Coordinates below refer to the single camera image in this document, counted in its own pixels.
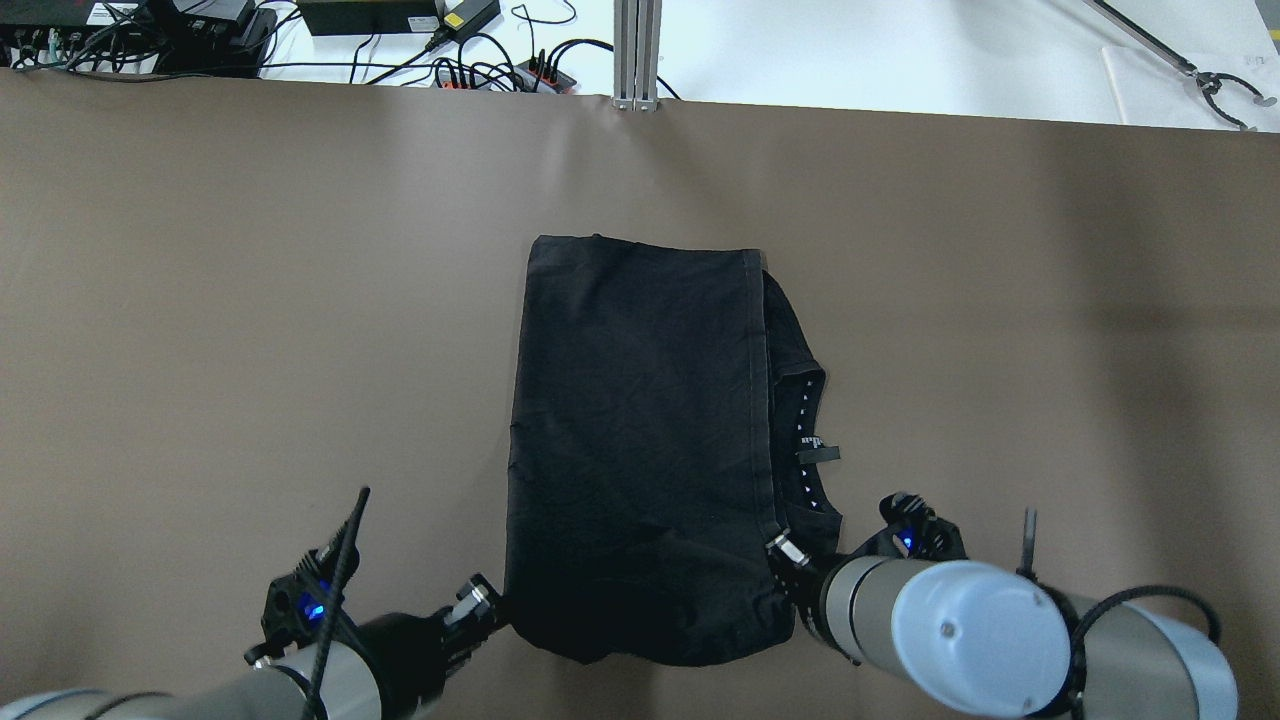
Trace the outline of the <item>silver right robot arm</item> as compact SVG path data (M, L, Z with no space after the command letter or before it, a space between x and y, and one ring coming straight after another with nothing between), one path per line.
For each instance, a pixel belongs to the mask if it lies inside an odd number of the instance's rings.
M1222 623L1199 594L1138 585L1102 600L987 562L767 546L808 630L856 666L987 719L1236 719Z

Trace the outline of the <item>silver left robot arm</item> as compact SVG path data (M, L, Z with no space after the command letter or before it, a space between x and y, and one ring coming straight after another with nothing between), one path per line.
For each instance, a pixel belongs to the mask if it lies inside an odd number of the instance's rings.
M50 691L3 706L5 719L424 719L445 683L506 626L506 600L481 574L426 618L390 612L317 647L259 665L192 696L95 688Z

